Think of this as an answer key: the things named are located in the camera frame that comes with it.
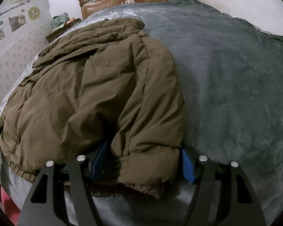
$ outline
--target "silver screw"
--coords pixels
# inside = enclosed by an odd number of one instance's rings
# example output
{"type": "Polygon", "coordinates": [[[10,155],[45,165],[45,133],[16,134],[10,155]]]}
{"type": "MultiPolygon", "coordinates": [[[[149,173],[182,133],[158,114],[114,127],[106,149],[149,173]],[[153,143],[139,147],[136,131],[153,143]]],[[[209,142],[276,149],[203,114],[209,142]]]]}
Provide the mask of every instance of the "silver screw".
{"type": "Polygon", "coordinates": [[[200,161],[207,161],[208,158],[207,158],[205,155],[201,155],[201,156],[199,157],[199,160],[200,160],[200,161]]]}
{"type": "Polygon", "coordinates": [[[232,166],[232,167],[238,167],[239,164],[238,164],[238,162],[236,162],[236,161],[232,161],[232,162],[231,162],[231,166],[232,166]]]}
{"type": "Polygon", "coordinates": [[[52,167],[53,166],[53,161],[48,161],[48,162],[46,162],[46,166],[47,167],[52,167]]]}
{"type": "Polygon", "coordinates": [[[77,157],[77,160],[78,161],[84,161],[86,159],[86,156],[85,155],[79,155],[78,157],[77,157]]]}

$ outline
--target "bed sheet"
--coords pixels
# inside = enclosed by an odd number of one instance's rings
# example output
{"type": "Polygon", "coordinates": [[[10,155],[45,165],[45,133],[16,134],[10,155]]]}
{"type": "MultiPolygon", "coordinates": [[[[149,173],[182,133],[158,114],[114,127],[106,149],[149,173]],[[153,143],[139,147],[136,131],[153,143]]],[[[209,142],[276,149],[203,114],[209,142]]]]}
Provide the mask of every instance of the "bed sheet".
{"type": "MultiPolygon", "coordinates": [[[[92,14],[65,34],[116,17],[141,19],[144,31],[171,51],[186,101],[185,143],[216,162],[238,161],[270,225],[283,209],[283,37],[197,0],[120,5],[92,14]]],[[[31,184],[11,171],[1,151],[0,182],[22,208],[31,184]]],[[[105,225],[179,225],[193,191],[182,182],[160,201],[94,200],[105,225]]],[[[70,194],[65,198],[76,224],[70,194]]]]}

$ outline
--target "brown jacket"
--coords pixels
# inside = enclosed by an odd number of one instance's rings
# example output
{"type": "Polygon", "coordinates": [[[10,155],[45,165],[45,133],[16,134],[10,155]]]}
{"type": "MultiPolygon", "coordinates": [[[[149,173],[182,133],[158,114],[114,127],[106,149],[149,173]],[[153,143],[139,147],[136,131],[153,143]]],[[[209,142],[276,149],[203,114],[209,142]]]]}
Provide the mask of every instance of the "brown jacket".
{"type": "Polygon", "coordinates": [[[43,49],[2,113],[1,149],[33,182],[114,130],[113,167],[99,181],[160,197],[178,170],[184,101],[174,59],[137,19],[88,25],[43,49]]]}

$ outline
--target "floral wallpaper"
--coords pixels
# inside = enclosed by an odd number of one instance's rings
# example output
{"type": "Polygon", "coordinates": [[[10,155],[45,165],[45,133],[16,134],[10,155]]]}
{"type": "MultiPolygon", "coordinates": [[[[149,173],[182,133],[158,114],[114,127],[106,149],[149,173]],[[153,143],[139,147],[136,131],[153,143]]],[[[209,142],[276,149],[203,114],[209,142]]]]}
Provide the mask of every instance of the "floral wallpaper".
{"type": "Polygon", "coordinates": [[[31,60],[48,45],[45,25],[20,39],[0,57],[0,105],[31,60]]]}

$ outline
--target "nightstand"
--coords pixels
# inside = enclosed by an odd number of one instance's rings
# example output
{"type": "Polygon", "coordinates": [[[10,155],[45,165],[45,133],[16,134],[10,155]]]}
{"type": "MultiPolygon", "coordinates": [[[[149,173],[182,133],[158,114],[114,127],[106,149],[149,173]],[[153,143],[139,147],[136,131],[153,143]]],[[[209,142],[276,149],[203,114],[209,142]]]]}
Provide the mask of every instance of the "nightstand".
{"type": "Polygon", "coordinates": [[[49,43],[51,43],[52,41],[54,41],[55,39],[57,39],[60,35],[62,35],[65,31],[67,31],[68,29],[70,29],[72,26],[74,26],[76,23],[81,22],[82,20],[80,18],[75,19],[73,22],[69,23],[69,24],[65,24],[63,28],[57,29],[54,32],[50,33],[49,35],[47,35],[45,38],[47,39],[47,41],[49,43]]]}

